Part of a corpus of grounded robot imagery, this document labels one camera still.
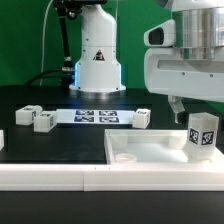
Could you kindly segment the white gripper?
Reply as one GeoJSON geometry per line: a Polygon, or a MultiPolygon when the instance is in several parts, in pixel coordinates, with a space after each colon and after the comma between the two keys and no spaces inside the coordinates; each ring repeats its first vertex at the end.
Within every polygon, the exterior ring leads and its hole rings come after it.
{"type": "Polygon", "coordinates": [[[224,102],[224,48],[213,60],[183,60],[178,49],[151,48],[144,57],[144,81],[149,92],[170,95],[175,122],[181,124],[181,97],[224,102]]]}

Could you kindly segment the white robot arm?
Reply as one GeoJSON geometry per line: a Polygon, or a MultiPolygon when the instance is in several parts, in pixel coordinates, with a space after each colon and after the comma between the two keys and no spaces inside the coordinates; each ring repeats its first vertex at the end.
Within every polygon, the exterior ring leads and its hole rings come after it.
{"type": "MultiPolygon", "coordinates": [[[[144,82],[174,113],[181,100],[224,102],[224,0],[155,0],[171,18],[144,33],[144,82]]],[[[103,0],[81,0],[82,54],[70,89],[98,98],[126,89],[116,60],[115,19],[103,0]]]]}

